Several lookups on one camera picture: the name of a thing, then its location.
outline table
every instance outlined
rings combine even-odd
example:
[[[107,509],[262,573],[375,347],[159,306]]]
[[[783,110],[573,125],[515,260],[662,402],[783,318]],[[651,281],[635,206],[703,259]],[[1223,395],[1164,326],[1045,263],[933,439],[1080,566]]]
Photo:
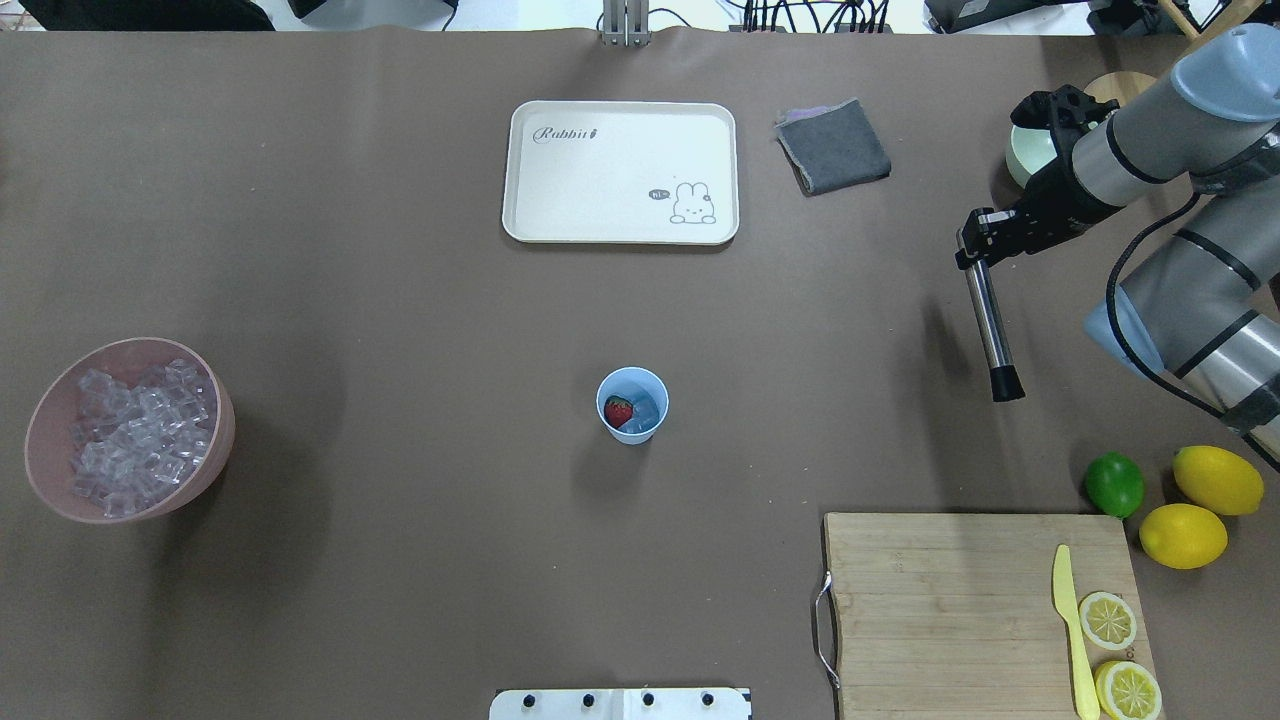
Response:
[[[1183,46],[0,37],[0,716],[479,719],[500,688],[649,683],[831,717],[823,512],[1088,511],[1084,466],[1115,448],[1148,473],[1142,515],[1178,447],[1247,452],[1079,328],[1185,184],[996,269],[1019,402],[989,401],[951,260],[968,210],[1011,197],[1023,95],[1158,73]],[[893,174],[804,197],[773,119],[851,95]],[[512,241],[507,124],[530,99],[723,104],[737,237]],[[172,516],[79,527],[23,480],[27,416],[82,354],[140,334],[212,364],[236,450]],[[641,447],[591,407],[625,364],[672,395]],[[1229,528],[1198,573],[1134,551],[1170,717],[1274,705],[1274,498]]]

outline gray towel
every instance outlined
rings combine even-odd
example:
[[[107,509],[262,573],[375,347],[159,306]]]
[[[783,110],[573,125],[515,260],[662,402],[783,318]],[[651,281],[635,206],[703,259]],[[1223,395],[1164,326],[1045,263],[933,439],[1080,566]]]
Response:
[[[809,195],[876,181],[892,169],[856,97],[835,108],[787,110],[774,129]]]

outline lemon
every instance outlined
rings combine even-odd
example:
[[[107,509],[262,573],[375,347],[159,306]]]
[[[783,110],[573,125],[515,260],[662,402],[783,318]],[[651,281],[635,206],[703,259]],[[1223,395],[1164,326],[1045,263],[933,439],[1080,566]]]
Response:
[[[1164,705],[1156,678],[1137,662],[1112,660],[1093,674],[1098,705],[1115,720],[1155,720]]]
[[[1151,511],[1138,528],[1152,560],[1176,570],[1203,568],[1226,550],[1226,525],[1196,505],[1175,502]]]
[[[1080,601],[1080,626],[1084,637],[1106,650],[1124,650],[1138,637],[1138,619],[1117,594],[1096,592]]]
[[[1188,498],[1219,515],[1248,515],[1262,502],[1262,475],[1239,455],[1193,445],[1174,455],[1174,482]]]

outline knife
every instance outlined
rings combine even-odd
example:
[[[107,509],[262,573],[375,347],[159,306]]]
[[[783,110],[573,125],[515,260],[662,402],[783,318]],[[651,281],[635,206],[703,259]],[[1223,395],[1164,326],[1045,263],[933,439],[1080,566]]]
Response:
[[[1075,693],[1075,714],[1080,720],[1098,720],[1098,693],[1089,673],[1089,656],[1084,653],[1084,632],[1080,630],[1080,610],[1075,606],[1075,579],[1071,577],[1071,548],[1057,546],[1053,556],[1053,609],[1066,623],[1066,637],[1071,646],[1071,689]]]

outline bowl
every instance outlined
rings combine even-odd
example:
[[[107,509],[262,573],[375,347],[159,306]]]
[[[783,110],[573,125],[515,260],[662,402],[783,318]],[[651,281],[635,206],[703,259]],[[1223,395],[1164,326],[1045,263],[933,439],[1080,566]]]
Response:
[[[1027,181],[1036,170],[1057,158],[1053,138],[1047,129],[1028,129],[1014,126],[1009,132],[1009,145],[1005,146],[1005,165],[1014,176],[1018,187],[1027,187]]]
[[[148,366],[166,365],[179,357],[195,363],[214,383],[218,419],[214,423],[209,452],[196,470],[160,502],[124,518],[105,518],[101,507],[70,491],[76,478],[76,470],[72,468],[76,446],[68,428],[79,416],[79,379],[88,370],[96,369],[132,387]],[[157,337],[122,340],[90,352],[45,391],[27,427],[27,480],[40,500],[64,518],[100,525],[133,523],[173,512],[204,492],[227,465],[234,436],[236,414],[232,398],[204,357],[172,340]]]

